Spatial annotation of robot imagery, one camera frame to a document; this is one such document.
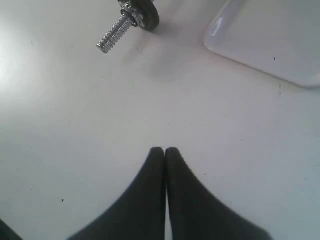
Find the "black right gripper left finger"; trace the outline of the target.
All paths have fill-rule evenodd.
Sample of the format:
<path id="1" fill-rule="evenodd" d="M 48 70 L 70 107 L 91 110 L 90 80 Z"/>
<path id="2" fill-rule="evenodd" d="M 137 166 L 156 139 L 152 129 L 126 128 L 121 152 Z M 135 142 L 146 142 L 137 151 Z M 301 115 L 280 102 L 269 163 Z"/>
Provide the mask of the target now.
<path id="1" fill-rule="evenodd" d="M 150 149 L 121 197 L 72 240 L 163 240 L 166 223 L 165 153 Z"/>

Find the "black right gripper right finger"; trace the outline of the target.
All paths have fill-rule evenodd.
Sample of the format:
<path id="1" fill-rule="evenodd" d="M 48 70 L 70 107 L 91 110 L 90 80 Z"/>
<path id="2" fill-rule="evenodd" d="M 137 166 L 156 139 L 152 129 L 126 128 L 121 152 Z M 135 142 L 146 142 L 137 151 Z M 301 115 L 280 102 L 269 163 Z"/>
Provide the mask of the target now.
<path id="1" fill-rule="evenodd" d="M 180 151 L 165 151 L 174 240 L 270 240 L 271 235 L 228 208 L 198 180 Z"/>

